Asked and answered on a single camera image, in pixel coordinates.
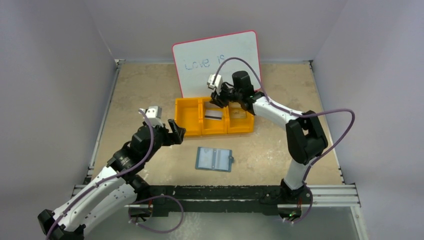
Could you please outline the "grey credit card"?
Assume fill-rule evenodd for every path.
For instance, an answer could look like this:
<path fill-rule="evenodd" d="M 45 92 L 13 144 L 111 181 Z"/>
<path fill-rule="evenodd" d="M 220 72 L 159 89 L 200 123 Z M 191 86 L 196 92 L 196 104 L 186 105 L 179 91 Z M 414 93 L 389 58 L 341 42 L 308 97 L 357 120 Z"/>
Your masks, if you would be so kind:
<path fill-rule="evenodd" d="M 213 110 L 213 111 L 220 111 L 221 110 L 221 108 L 219 106 L 217 106 L 215 104 L 212 104 L 212 103 L 210 103 L 208 101 L 204 101 L 203 102 L 203 105 L 204 105 L 204 108 L 206 110 Z"/>

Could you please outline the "white VIP card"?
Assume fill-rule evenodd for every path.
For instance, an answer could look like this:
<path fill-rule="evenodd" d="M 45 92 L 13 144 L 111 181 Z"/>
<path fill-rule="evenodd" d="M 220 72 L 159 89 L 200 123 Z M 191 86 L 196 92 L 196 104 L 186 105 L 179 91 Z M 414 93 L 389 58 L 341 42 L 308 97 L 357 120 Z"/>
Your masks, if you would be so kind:
<path fill-rule="evenodd" d="M 204 113 L 204 118 L 209 120 L 218 120 L 221 121 L 223 118 L 223 112 L 217 110 L 207 109 Z"/>

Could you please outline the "blue leather card holder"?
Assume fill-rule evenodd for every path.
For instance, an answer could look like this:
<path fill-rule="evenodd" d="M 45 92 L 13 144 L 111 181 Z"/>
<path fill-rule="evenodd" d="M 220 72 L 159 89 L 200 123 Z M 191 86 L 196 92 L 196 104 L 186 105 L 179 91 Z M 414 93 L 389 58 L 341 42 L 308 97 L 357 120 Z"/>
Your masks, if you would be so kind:
<path fill-rule="evenodd" d="M 230 149 L 198 147 L 195 169 L 230 173 L 233 162 L 233 151 Z"/>

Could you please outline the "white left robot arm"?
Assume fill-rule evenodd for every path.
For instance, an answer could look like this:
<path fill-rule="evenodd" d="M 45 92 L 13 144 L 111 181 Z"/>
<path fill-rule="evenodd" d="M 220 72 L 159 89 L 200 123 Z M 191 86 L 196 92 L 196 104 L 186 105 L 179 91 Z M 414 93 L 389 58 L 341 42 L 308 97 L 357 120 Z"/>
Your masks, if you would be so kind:
<path fill-rule="evenodd" d="M 180 145 L 186 129 L 174 120 L 152 125 L 147 119 L 100 173 L 72 199 L 55 210 L 43 210 L 38 221 L 47 240 L 82 240 L 89 230 L 128 204 L 151 203 L 156 199 L 150 186 L 138 175 L 163 146 Z"/>

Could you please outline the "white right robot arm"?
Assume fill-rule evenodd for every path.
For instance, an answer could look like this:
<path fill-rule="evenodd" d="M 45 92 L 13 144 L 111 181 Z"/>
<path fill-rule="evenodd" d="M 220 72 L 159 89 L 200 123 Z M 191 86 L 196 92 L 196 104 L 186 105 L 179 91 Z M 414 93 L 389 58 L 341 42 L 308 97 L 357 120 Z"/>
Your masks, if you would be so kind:
<path fill-rule="evenodd" d="M 238 103 L 254 116 L 263 117 L 286 133 L 287 148 L 292 158 L 287 174 L 281 181 L 286 195 L 298 195 L 305 187 L 305 175 L 311 161 L 328 147 L 328 140 L 314 111 L 301 112 L 273 102 L 262 91 L 255 90 L 247 71 L 232 74 L 232 83 L 224 82 L 219 74 L 211 74 L 206 82 L 212 91 L 210 103 L 224 108 Z"/>

